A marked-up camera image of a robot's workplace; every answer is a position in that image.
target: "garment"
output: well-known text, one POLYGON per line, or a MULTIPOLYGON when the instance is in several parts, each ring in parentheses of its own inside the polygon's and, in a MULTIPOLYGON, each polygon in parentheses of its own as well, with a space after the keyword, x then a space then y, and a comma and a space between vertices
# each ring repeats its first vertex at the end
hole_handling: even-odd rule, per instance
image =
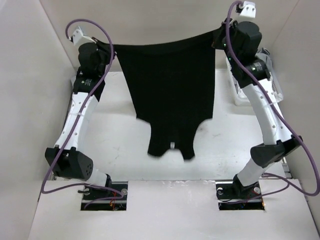
POLYGON ((195 156, 199 124, 213 117, 213 32, 154 45, 115 45, 138 119, 151 126, 150 155, 179 149, 195 156))

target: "white table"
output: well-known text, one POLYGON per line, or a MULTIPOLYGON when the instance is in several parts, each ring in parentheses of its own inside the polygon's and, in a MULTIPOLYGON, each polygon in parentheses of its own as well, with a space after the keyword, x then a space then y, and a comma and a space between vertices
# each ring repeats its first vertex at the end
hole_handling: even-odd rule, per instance
MULTIPOLYGON (((64 184, 49 181, 46 189, 64 184)), ((285 185, 260 181, 262 193, 285 185)), ((207 180, 129 181, 126 211, 80 211, 80 189, 42 195, 29 240, 319 239, 305 197, 293 187, 264 197, 265 211, 220 211, 215 182, 207 180)))
MULTIPOLYGON (((178 150, 161 158, 147 154, 151 128, 136 119, 122 72, 110 72, 85 138, 84 154, 114 181, 226 180, 248 162, 250 148, 262 143, 252 107, 233 102, 228 75, 217 70, 213 119, 203 122, 194 138, 195 158, 184 162, 178 150)), ((270 173, 285 177, 281 163, 270 173)))

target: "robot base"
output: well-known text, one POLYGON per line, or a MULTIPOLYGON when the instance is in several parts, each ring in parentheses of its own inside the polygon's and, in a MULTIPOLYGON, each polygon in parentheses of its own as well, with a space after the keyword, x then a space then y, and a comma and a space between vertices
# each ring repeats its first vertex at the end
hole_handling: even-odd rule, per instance
POLYGON ((86 186, 84 191, 78 191, 83 194, 81 201, 82 211, 125 211, 127 209, 128 182, 113 182, 111 188, 122 192, 122 199, 112 199, 112 191, 101 190, 86 186), (108 200, 95 201, 85 208, 85 205, 92 200, 101 198, 111 198, 108 200))
POLYGON ((265 210, 265 204, 262 197, 249 200, 248 202, 233 203, 260 195, 261 190, 258 182, 253 187, 241 192, 240 195, 235 194, 235 192, 232 191, 232 181, 217 181, 215 186, 219 210, 265 210))

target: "purple hose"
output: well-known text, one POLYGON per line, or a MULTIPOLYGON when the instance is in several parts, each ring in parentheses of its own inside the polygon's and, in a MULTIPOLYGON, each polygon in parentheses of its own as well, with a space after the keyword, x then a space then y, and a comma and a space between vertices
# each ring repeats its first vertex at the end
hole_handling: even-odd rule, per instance
POLYGON ((94 94, 95 90, 99 87, 99 85, 103 82, 103 80, 105 79, 105 77, 107 76, 110 68, 111 68, 111 64, 113 62, 113 59, 114 59, 114 46, 112 44, 112 41, 111 41, 111 38, 109 37, 108 33, 97 23, 95 23, 94 21, 91 21, 91 20, 87 20, 87 19, 75 19, 71 22, 68 23, 68 25, 66 26, 65 28, 65 36, 67 39, 69 39, 69 35, 68 35, 68 29, 69 27, 74 24, 74 23, 77 23, 77 22, 87 22, 87 23, 90 23, 90 24, 93 24, 95 25, 96 27, 98 27, 104 34, 105 36, 107 37, 108 41, 109 41, 109 44, 110 44, 110 51, 111 51, 111 56, 110 56, 110 62, 108 64, 108 66, 106 67, 106 70, 105 70, 105 73, 103 74, 103 76, 101 77, 101 79, 97 82, 97 84, 94 86, 94 88, 90 91, 90 93, 88 94, 88 96, 85 98, 80 110, 79 110, 79 114, 77 115, 75 121, 74 121, 74 124, 70 130, 70 133, 68 134, 67 138, 65 139, 64 143, 62 144, 62 146, 60 146, 60 150, 58 151, 57 155, 55 156, 51 166, 49 167, 48 171, 46 172, 45 174, 45 177, 43 179, 43 182, 42 182, 42 185, 41 185, 41 193, 42 194, 50 194, 50 193, 54 193, 56 191, 59 191, 59 190, 62 190, 62 189, 66 189, 66 188, 70 188, 70 187, 75 187, 75 186, 90 186, 92 188, 96 188, 96 189, 102 189, 102 190, 110 190, 112 192, 115 192, 117 194, 119 194, 120 196, 117 196, 117 197, 107 197, 107 198, 104 198, 105 200, 107 199, 121 199, 124 197, 124 195, 118 191, 118 190, 115 190, 113 188, 110 188, 110 187, 105 187, 105 186, 98 186, 98 185, 91 185, 91 184, 88 184, 88 183, 74 183, 74 184, 70 184, 70 185, 66 185, 66 186, 62 186, 62 187, 58 187, 56 189, 52 189, 52 190, 49 190, 49 191, 46 191, 45 190, 45 185, 46 185, 46 182, 47 182, 47 179, 49 178, 50 176, 50 173, 52 172, 52 170, 54 169, 59 157, 61 156, 63 150, 65 149, 68 141, 70 140, 76 126, 77 126, 77 123, 80 119, 80 114, 82 113, 83 109, 85 108, 85 105, 86 103, 88 102, 89 98, 94 94))
POLYGON ((306 155, 308 156, 310 163, 312 165, 313 171, 314 171, 314 175, 315 175, 315 179, 316 179, 316 190, 313 193, 309 193, 304 191, 303 189, 301 189, 300 187, 298 187, 297 185, 293 184, 292 182, 290 182, 288 179, 282 177, 282 176, 278 176, 272 173, 265 173, 266 175, 269 175, 270 177, 276 177, 279 178, 283 181, 285 181, 286 183, 288 183, 289 185, 291 185, 292 187, 294 187, 295 189, 297 189, 298 191, 300 191, 301 193, 303 193, 304 195, 307 196, 317 196, 320 193, 320 176, 319 176, 319 172, 317 169, 317 165, 315 163, 315 160, 311 154, 311 152, 309 151, 309 149, 307 148, 306 144, 301 140, 301 138, 298 136, 298 134, 296 134, 296 132, 293 130, 293 128, 286 122, 286 120, 281 116, 281 114, 277 111, 277 109, 275 108, 275 106, 273 105, 273 102, 271 101, 270 97, 268 96, 268 93, 266 92, 266 90, 264 89, 264 87, 260 84, 260 82, 255 78, 255 76, 246 69, 245 66, 242 65, 242 63, 239 61, 239 59, 237 58, 234 50, 232 49, 232 44, 231 44, 231 40, 230 40, 230 18, 231 18, 231 13, 232 10, 234 8, 234 6, 236 6, 237 4, 242 4, 241 1, 235 1, 231 4, 229 11, 228 11, 228 15, 226 18, 226 29, 225 29, 225 35, 226 35, 226 44, 228 47, 228 50, 231 54, 231 57, 233 58, 233 60, 236 62, 236 64, 246 73, 249 75, 250 78, 252 78, 252 80, 255 82, 255 84, 260 88, 260 90, 262 91, 263 95, 265 96, 265 98, 267 99, 268 103, 270 104, 273 112, 277 115, 277 117, 281 120, 281 122, 289 129, 289 131, 292 133, 292 135, 296 138, 296 140, 299 142, 299 144, 302 146, 302 148, 304 149, 306 155))

